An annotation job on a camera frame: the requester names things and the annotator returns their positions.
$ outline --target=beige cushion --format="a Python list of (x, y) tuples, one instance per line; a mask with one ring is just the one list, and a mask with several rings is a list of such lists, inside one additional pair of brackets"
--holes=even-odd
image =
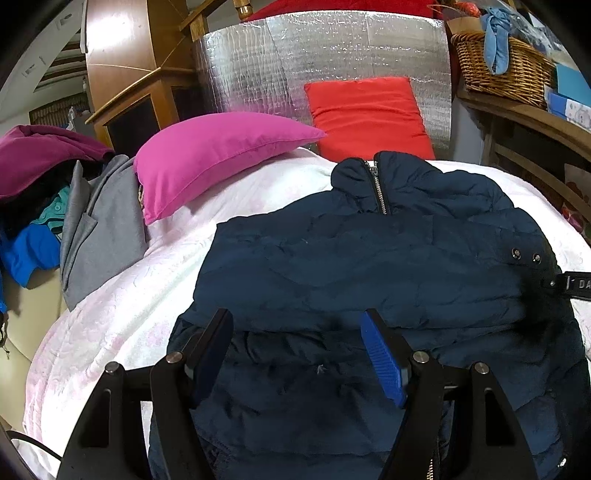
[(43, 337), (65, 311), (59, 270), (35, 270), (28, 288), (3, 275), (10, 359), (0, 350), (0, 416), (22, 430), (27, 374)]
[(61, 295), (60, 270), (35, 270), (27, 288), (4, 276), (4, 297), (8, 306), (8, 337), (33, 361), (51, 325), (65, 311)]

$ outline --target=navy puffer jacket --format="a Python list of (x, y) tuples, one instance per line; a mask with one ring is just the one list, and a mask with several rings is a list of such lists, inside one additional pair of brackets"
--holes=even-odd
[[(168, 347), (181, 349), (218, 307), (232, 312), (225, 363), (193, 412), (217, 478), (378, 478), (402, 411), (363, 347), (371, 307), (442, 364), (489, 364), (540, 478), (554, 478), (589, 425), (591, 393), (570, 302), (540, 287), (560, 271), (546, 238), (484, 176), (407, 154), (375, 160), (379, 189), (350, 158), (333, 190), (217, 227)], [(155, 429), (150, 458), (161, 473)]]

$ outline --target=red cloth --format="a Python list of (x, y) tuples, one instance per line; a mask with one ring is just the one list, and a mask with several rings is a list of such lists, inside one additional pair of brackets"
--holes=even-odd
[(435, 159), (407, 77), (307, 83), (304, 90), (314, 126), (327, 133), (318, 141), (324, 158), (371, 160), (388, 150)]
[(366, 10), (433, 18), (435, 12), (427, 6), (433, 3), (432, 0), (275, 0), (248, 19), (313, 10)]

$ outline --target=pink pillow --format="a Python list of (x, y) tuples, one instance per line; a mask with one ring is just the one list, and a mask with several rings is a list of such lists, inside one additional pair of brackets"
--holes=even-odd
[(146, 225), (168, 217), (209, 187), (326, 134), (283, 116), (213, 113), (171, 125), (135, 156)]

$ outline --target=black cable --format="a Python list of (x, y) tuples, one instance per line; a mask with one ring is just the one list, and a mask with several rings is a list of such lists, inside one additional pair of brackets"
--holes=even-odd
[(45, 453), (49, 453), (49, 455), (51, 455), (52, 457), (57, 458), (59, 461), (61, 461), (61, 457), (56, 452), (54, 452), (52, 449), (43, 445), (41, 442), (38, 442), (35, 439), (29, 437), (28, 435), (25, 435), (24, 433), (15, 432), (14, 430), (8, 430), (6, 432), (6, 435), (11, 440), (20, 440), (21, 442), (27, 442), (27, 443), (30, 443), (31, 445), (39, 447)]

